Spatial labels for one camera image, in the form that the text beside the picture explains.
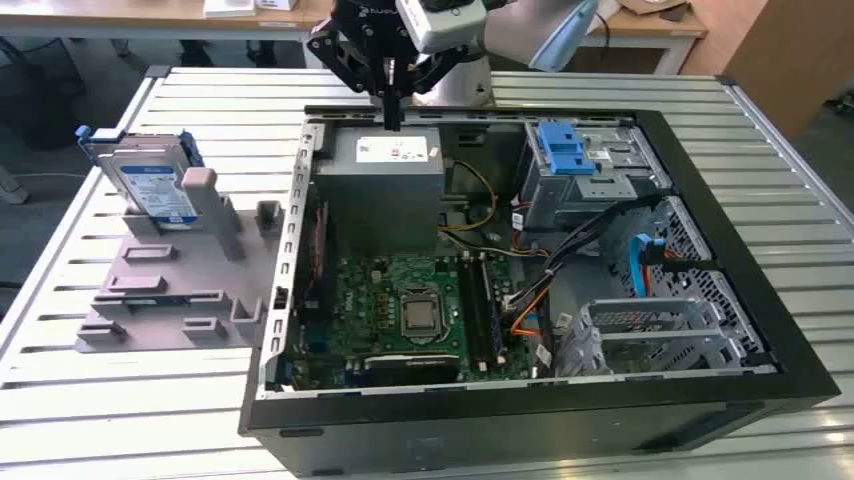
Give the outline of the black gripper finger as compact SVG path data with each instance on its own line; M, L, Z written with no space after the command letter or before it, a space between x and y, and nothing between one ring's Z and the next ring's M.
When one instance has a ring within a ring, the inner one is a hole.
M312 30L309 52L356 93L368 93L392 130L392 84L385 69L390 54L377 25L357 19L326 19Z
M468 54L468 47L454 46L426 56L417 62L418 52L412 45L392 57L392 130L398 131L404 120L404 103L410 96L426 93Z

